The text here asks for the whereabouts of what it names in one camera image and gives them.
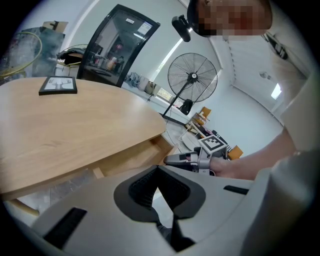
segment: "floor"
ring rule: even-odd
[[[167,122],[167,120],[164,120],[164,122],[166,123],[166,131],[165,133],[163,133],[163,136],[172,145],[178,144],[178,149],[175,153],[179,154],[180,152],[188,152],[189,149],[183,144],[183,142],[178,141],[179,136],[186,129],[182,125],[176,124],[172,121]],[[72,193],[82,185],[92,182],[94,179],[95,177],[92,171],[84,170],[82,175],[72,180],[68,180],[62,184],[56,185],[46,190],[38,191],[33,194],[20,197],[19,200],[26,205],[39,210],[41,215],[52,204],[58,202],[60,199],[67,196],[69,193]],[[37,219],[36,216],[30,215],[20,210],[9,202],[4,202],[4,205],[12,216],[21,220],[28,226],[31,226],[32,223]],[[152,206],[157,211],[161,223],[165,227],[170,228],[172,226],[173,213],[158,189],[154,194]]]

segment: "wooden table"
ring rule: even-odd
[[[77,94],[39,96],[45,77],[0,86],[0,194],[12,200],[67,181],[159,164],[173,149],[163,118],[137,95],[76,80]]]

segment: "standing fan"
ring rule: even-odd
[[[171,63],[168,82],[176,97],[163,117],[177,98],[191,100],[193,103],[209,98],[217,87],[218,76],[215,66],[206,57],[197,53],[185,53]]]

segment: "fan stand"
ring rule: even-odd
[[[170,108],[172,107],[172,105],[175,103],[175,101],[177,100],[177,98],[182,94],[182,92],[184,91],[184,89],[190,85],[190,84],[194,84],[196,81],[198,81],[198,75],[194,72],[188,74],[188,78],[186,83],[184,84],[184,86],[181,88],[181,90],[177,93],[177,95],[175,96],[175,98],[173,99],[173,101],[171,101],[170,105],[168,106],[168,108],[165,110],[165,112],[162,114],[162,117],[166,116],[166,113],[170,110]]]

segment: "ceiling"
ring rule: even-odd
[[[189,0],[179,1],[185,7],[190,2]],[[277,82],[271,62],[271,51],[267,42],[261,36],[251,36],[242,41],[230,40],[226,44],[228,50],[223,47],[216,47],[216,44],[213,47],[220,62],[225,63],[222,68],[230,69],[229,67],[231,67],[229,76],[233,76],[230,79],[232,85],[251,96],[280,120],[280,115],[284,110],[283,97],[279,96],[277,100],[271,97]],[[266,72],[272,79],[261,78],[260,72]]]

